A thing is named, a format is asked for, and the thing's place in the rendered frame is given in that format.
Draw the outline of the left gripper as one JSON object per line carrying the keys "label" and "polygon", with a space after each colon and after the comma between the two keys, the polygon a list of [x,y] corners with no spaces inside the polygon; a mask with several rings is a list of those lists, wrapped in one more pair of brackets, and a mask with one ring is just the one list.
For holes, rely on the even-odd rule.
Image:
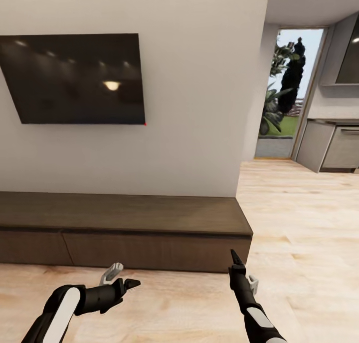
{"label": "left gripper", "polygon": [[96,287],[98,297],[94,312],[100,311],[101,314],[104,314],[110,308],[123,301],[122,296],[127,290],[137,287],[140,284],[141,282],[137,280],[126,279],[123,282],[122,278],[118,278],[111,285]]}

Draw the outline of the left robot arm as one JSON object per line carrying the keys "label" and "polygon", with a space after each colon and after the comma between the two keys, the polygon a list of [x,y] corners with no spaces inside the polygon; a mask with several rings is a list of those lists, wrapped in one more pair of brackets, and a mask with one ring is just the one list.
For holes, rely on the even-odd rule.
{"label": "left robot arm", "polygon": [[113,264],[102,275],[98,287],[87,289],[85,285],[63,285],[50,296],[43,313],[31,326],[21,343],[62,343],[72,316],[100,311],[107,312],[123,301],[127,290],[137,287],[140,281],[118,278],[123,266]]}

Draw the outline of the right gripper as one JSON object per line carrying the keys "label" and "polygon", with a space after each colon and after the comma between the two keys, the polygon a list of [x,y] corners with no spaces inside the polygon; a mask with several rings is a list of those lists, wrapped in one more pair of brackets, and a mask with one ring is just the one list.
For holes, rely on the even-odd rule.
{"label": "right gripper", "polygon": [[242,265],[241,259],[234,250],[231,250],[231,254],[234,265],[230,268],[230,288],[234,290],[236,297],[241,291],[249,291],[251,293],[251,288],[246,279],[246,267]]}

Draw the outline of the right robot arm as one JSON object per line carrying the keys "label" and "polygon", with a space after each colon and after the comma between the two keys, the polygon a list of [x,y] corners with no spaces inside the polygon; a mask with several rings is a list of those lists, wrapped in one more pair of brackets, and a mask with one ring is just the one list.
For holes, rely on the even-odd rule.
{"label": "right robot arm", "polygon": [[262,306],[256,303],[259,280],[246,276],[246,267],[234,250],[231,250],[234,265],[230,268],[230,288],[234,290],[250,343],[288,343],[268,320]]}

